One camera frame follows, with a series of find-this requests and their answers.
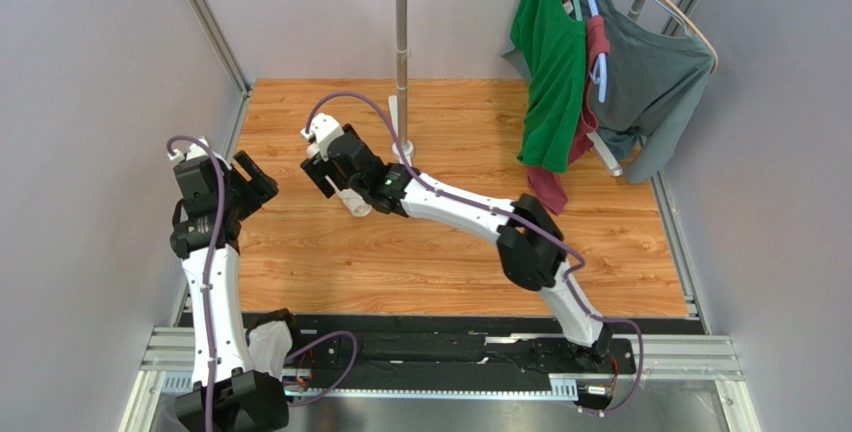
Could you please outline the white cloth napkin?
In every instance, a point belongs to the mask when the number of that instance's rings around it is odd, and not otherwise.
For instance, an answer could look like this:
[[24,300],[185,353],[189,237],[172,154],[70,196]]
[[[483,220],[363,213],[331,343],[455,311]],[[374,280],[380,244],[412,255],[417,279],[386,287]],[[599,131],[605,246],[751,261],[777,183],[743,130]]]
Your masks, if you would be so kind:
[[335,195],[354,217],[365,217],[373,211],[372,206],[366,203],[364,199],[352,189],[338,188],[331,177],[327,177],[326,181],[332,186]]

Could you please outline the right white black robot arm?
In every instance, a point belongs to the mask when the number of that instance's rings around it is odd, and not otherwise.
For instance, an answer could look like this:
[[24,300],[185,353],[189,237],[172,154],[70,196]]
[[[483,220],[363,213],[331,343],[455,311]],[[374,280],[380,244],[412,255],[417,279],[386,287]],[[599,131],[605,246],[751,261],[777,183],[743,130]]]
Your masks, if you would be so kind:
[[382,214],[425,219],[493,245],[504,275],[537,293],[575,347],[603,359],[613,332],[573,276],[581,259],[570,252],[538,199],[495,199],[451,187],[402,163],[385,163],[354,128],[320,117],[301,132],[301,167],[326,197],[349,195]]

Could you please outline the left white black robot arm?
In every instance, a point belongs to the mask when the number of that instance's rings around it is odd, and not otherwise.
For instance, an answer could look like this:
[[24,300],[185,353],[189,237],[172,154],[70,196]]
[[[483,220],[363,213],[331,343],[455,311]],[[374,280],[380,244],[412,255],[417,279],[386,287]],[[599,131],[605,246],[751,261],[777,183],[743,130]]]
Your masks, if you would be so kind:
[[281,309],[246,326],[238,293],[242,222],[278,186],[245,152],[234,158],[237,169],[198,145],[172,158],[182,197],[170,245],[189,287],[195,351],[191,389],[176,398],[175,413],[188,431],[278,431],[289,423],[281,374],[292,317]]

